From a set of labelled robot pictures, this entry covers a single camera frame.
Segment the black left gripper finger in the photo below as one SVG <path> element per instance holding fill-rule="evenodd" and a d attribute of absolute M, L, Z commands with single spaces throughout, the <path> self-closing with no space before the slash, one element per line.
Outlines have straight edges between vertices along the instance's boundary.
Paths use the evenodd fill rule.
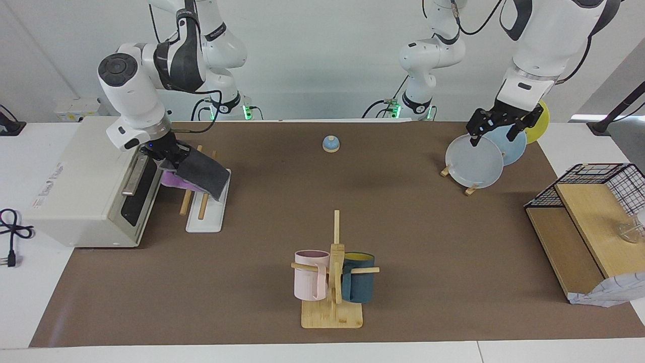
<path fill-rule="evenodd" d="M 523 118 L 516 118 L 514 121 L 514 124 L 511 126 L 511 129 L 507 132 L 507 140 L 509 142 L 513 142 L 518 134 L 527 129 L 527 128 L 532 128 L 534 127 L 538 120 L 539 117 L 542 115 L 542 109 L 541 108 L 535 108 L 532 112 L 528 113 L 525 115 Z"/>
<path fill-rule="evenodd" d="M 493 130 L 492 113 L 487 110 L 476 110 L 467 123 L 467 132 L 470 135 L 470 143 L 477 147 L 482 136 Z"/>

